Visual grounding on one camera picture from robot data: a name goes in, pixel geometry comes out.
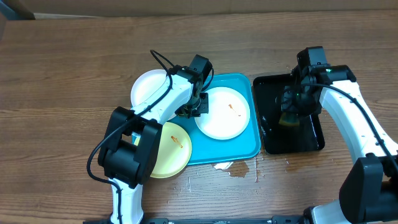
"white plate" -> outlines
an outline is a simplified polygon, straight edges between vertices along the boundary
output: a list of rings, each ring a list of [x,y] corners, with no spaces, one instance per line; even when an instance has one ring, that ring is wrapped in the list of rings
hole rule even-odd
[[[218,140],[240,135],[250,120],[250,108],[246,99],[236,90],[227,87],[216,87],[206,92],[209,94],[209,113],[195,118],[200,131]]]
[[[130,93],[131,106],[140,105],[158,90],[166,81],[166,71],[155,69],[142,74],[133,84]]]

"wooden surface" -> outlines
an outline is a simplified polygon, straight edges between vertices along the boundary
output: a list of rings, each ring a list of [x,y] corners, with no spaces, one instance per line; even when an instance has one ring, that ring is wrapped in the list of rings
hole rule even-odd
[[[398,9],[398,0],[5,0],[14,9],[79,16],[171,16]]]
[[[81,223],[111,213],[111,187],[88,177],[86,160],[112,110],[130,105],[137,77],[160,68],[149,49],[180,65],[200,54],[216,73],[241,72],[253,81],[289,72],[296,54],[316,45],[333,65],[349,65],[398,141],[397,11],[7,22],[0,44],[0,222]],[[144,211],[174,219],[271,217],[337,199],[352,162],[330,116],[320,119],[321,152],[270,156],[261,149],[230,168],[244,177],[210,164],[187,167],[144,186]],[[93,170],[103,173],[96,163]]]

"food residue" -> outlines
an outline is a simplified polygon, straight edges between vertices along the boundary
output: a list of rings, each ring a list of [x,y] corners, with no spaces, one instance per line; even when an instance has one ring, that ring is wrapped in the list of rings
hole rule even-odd
[[[172,139],[173,139],[173,141],[174,141],[175,143],[177,143],[177,144],[180,145],[180,148],[183,148],[183,146],[181,145],[181,143],[178,141],[178,139],[177,139],[176,137],[172,136]]]
[[[232,107],[232,104],[229,104],[228,106],[229,106],[229,108],[231,108],[236,114],[238,114],[238,113],[234,110],[234,108]]]

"wire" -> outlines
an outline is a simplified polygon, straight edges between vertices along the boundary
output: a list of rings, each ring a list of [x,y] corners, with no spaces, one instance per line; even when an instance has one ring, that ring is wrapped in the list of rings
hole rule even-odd
[[[387,157],[390,159],[392,162],[392,165],[394,166],[396,170],[396,175],[398,175],[398,165],[395,162],[394,158],[392,157],[391,153],[388,151],[386,145],[384,144],[383,139],[381,139],[379,133],[377,133],[376,128],[374,127],[374,124],[372,120],[370,119],[369,115],[365,111],[365,109],[361,106],[361,104],[356,100],[356,98],[353,98],[350,96],[348,93],[344,92],[343,90],[340,90],[339,88],[329,86],[329,85],[324,85],[324,84],[318,84],[318,83],[308,83],[308,84],[301,84],[301,86],[318,86],[318,87],[323,87],[323,88],[329,88],[331,90],[335,90],[336,92],[342,94],[343,96],[347,97],[350,99],[357,107],[358,109],[362,112],[363,116],[365,117],[365,120],[368,122],[369,127],[372,129],[372,132],[374,134],[374,137],[377,139],[377,142],[379,143],[380,147],[384,151],[384,153],[387,155]]]
[[[151,105],[149,105],[147,108],[145,108],[142,112],[140,112],[139,114],[135,115],[133,118],[131,118],[130,120],[126,121],[125,123],[123,123],[122,125],[120,125],[120,127],[116,128],[111,134],[109,134],[106,138],[104,138],[101,142],[98,143],[98,145],[93,149],[93,151],[91,152],[90,156],[88,157],[87,160],[87,173],[88,175],[94,179],[97,180],[99,182],[105,183],[105,184],[111,184],[116,188],[116,193],[118,194],[118,220],[119,220],[119,224],[123,224],[122,223],[122,215],[121,215],[121,200],[122,200],[122,195],[121,195],[121,189],[120,186],[115,183],[112,182],[110,180],[106,180],[106,179],[102,179],[100,177],[95,176],[92,172],[91,172],[91,162],[94,158],[94,155],[98,152],[98,150],[100,149],[100,147],[102,145],[104,145],[112,136],[114,136],[116,133],[118,133],[120,130],[124,131],[135,119],[137,119],[138,117],[142,116],[143,114],[145,114],[146,112],[150,111],[150,109],[152,109],[158,102],[160,102],[168,93],[169,91],[172,89],[172,85],[173,85],[173,79],[171,74],[169,73],[169,71],[167,70],[166,66],[159,60],[158,57],[156,57],[155,54],[159,55],[160,57],[162,57],[164,60],[166,60],[169,64],[171,64],[171,66],[174,67],[173,63],[171,63],[169,60],[167,60],[163,55],[157,53],[154,50],[150,50],[150,53],[152,54],[152,56],[154,56],[154,58],[156,59],[156,61],[159,62],[159,64],[163,67],[163,69],[166,71],[166,76],[169,77],[170,80],[170,84],[169,87],[167,88],[167,90],[157,99],[155,100]]]
[[[201,91],[207,90],[207,88],[210,86],[211,81],[213,80],[213,77],[214,77],[214,68],[211,68],[211,79],[210,79],[210,81],[205,85],[205,87],[203,87],[203,88],[201,89]]]

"plate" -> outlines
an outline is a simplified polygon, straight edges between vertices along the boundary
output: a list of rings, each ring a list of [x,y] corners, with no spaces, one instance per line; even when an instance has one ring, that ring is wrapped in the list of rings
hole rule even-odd
[[[152,94],[154,94],[166,81],[166,71],[163,69],[155,69],[142,74],[136,82],[134,82],[130,100],[131,106],[134,107],[140,105],[146,101]]]
[[[155,168],[151,173],[154,178],[167,178],[178,174],[187,166],[192,153],[192,143],[188,133],[180,126],[166,122],[160,137],[159,152]]]
[[[195,118],[200,131],[217,140],[240,135],[250,120],[246,99],[238,91],[227,87],[216,87],[206,92],[209,94],[209,113]]]

